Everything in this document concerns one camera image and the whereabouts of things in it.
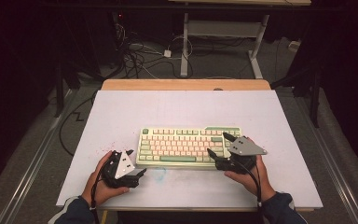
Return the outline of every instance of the space bar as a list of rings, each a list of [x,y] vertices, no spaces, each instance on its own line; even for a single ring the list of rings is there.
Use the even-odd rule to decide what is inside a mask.
[[[160,161],[173,161],[173,162],[195,162],[195,157],[170,157],[170,156],[161,156],[159,157]]]

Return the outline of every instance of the hand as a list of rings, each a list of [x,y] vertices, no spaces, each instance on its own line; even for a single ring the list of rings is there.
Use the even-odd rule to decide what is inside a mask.
[[[256,166],[251,170],[251,172],[257,180],[258,177],[260,176],[261,202],[270,199],[272,196],[276,194],[275,190],[272,188],[272,186],[269,183],[267,168],[264,165],[264,162],[260,155],[256,156]],[[243,186],[249,192],[253,193],[254,195],[257,195],[257,187],[250,175],[239,175],[232,171],[225,171],[225,176],[237,181],[240,184],[243,184]]]
[[[106,153],[106,155],[104,155],[100,159],[97,168],[89,176],[89,180],[87,181],[86,187],[84,188],[84,191],[81,194],[81,196],[87,201],[89,206],[91,206],[91,189],[95,183],[95,179],[97,178],[98,173],[103,167],[103,164],[109,159],[111,155],[112,155],[112,151],[109,151],[108,153]],[[97,189],[95,190],[95,202],[97,203],[96,205],[100,205],[106,202],[108,199],[126,193],[128,191],[130,191],[130,189],[126,187],[121,187],[118,189],[109,188],[106,186],[106,184],[103,181],[99,181],[97,184]]]

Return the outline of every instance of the person's left hand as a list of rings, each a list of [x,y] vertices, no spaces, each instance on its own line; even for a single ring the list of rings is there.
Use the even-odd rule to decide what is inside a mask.
[[[84,188],[84,191],[81,194],[81,197],[87,201],[89,206],[91,206],[91,189],[95,183],[95,179],[97,178],[98,173],[100,172],[101,168],[103,167],[103,164],[109,159],[109,157],[111,155],[112,155],[112,151],[109,151],[108,153],[106,153],[106,155],[104,155],[100,159],[100,161],[98,162],[97,168],[95,168],[95,171],[92,172],[91,175],[89,176],[89,180],[87,181],[86,187]],[[95,190],[96,205],[100,205],[100,204],[106,202],[108,199],[118,196],[120,194],[126,193],[128,191],[130,191],[130,189],[126,188],[126,187],[121,187],[118,189],[109,188],[101,180],[98,182],[97,189]]]

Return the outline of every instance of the gray carpet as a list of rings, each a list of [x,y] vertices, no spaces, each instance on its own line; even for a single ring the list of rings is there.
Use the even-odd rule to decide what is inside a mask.
[[[264,43],[258,54],[258,61],[263,77],[268,82],[273,82],[285,76],[295,54],[287,50],[289,41],[283,39],[269,44]],[[227,47],[215,50],[205,56],[205,49],[194,51],[190,58],[193,69],[192,78],[206,77],[230,77],[230,78],[253,78],[253,73],[247,60],[247,50],[252,47],[251,40],[245,40],[238,47]],[[161,52],[163,47],[150,44],[153,49]],[[145,55],[147,59],[154,59],[153,55]],[[179,74],[179,61],[173,61],[175,73]],[[110,71],[108,66],[103,66],[106,73]],[[139,78],[174,78],[172,66],[169,63],[162,63],[143,70],[138,74]],[[116,78],[124,77],[121,73]],[[6,169],[0,176],[0,215],[5,206],[11,202],[16,193],[24,174],[30,164],[38,163],[34,169],[34,178],[30,178],[30,188],[24,192],[18,202],[18,210],[14,210],[13,216],[6,216],[7,223],[47,223],[47,221],[59,211],[55,206],[60,193],[66,172],[71,163],[72,157],[62,148],[59,138],[59,128],[64,119],[69,115],[68,120],[62,126],[62,141],[68,151],[75,152],[77,143],[81,137],[91,109],[91,101],[87,101],[79,107],[76,114],[69,114],[77,106],[89,99],[92,94],[100,88],[101,84],[82,79],[81,88],[78,91],[70,91],[66,97],[65,113],[60,119],[55,119],[54,92],[51,94],[51,104],[43,111],[24,135],[21,143],[11,157]],[[321,104],[319,109],[320,128],[315,129],[310,124],[307,116],[308,99],[295,98],[290,88],[279,88],[277,90],[283,111],[289,121],[293,134],[299,148],[310,169],[311,176],[317,186],[322,198],[324,208],[313,212],[301,213],[309,223],[358,223],[358,160],[351,151],[351,147],[345,136],[339,129],[339,125],[329,110],[328,102],[321,93]],[[45,153],[40,152],[44,138],[51,137]],[[335,166],[331,168],[331,161],[326,159],[324,146],[334,154]],[[34,156],[42,158],[40,161],[33,161]],[[344,195],[340,186],[348,184],[355,199],[355,204],[346,203],[342,198]],[[109,213],[108,219],[114,219],[114,213]]]

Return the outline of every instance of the floor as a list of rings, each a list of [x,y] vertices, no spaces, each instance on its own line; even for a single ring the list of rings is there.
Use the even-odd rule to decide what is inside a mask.
[[[287,48],[289,43],[283,38],[262,44],[257,60],[269,83],[285,77],[296,56]],[[195,40],[189,59],[191,78],[254,78],[246,56],[253,44],[252,39]],[[166,49],[149,42],[132,48],[141,46],[148,52],[137,52],[137,62],[158,59],[157,52]],[[180,53],[174,52],[172,57],[180,57]],[[112,78],[175,78],[179,64],[175,59],[144,62],[143,70],[136,74],[135,69],[131,70],[131,61],[127,61],[128,73],[123,70]],[[112,70],[109,65],[102,66],[103,74]],[[92,107],[90,97],[101,88],[100,82],[85,74],[80,73],[79,78],[80,89],[67,90],[65,108],[58,118],[54,118],[55,92],[51,93],[50,105],[23,136],[1,174],[0,223],[47,223],[59,211],[55,203],[71,164],[70,154],[76,152],[87,122]],[[328,223],[358,223],[358,160],[332,116],[323,90],[318,129],[308,117],[308,97],[295,98],[291,88],[279,88],[277,94],[324,204],[322,209],[301,214],[309,223],[326,223],[327,219]],[[107,216],[105,223],[116,223],[115,213],[100,211],[100,215]]]

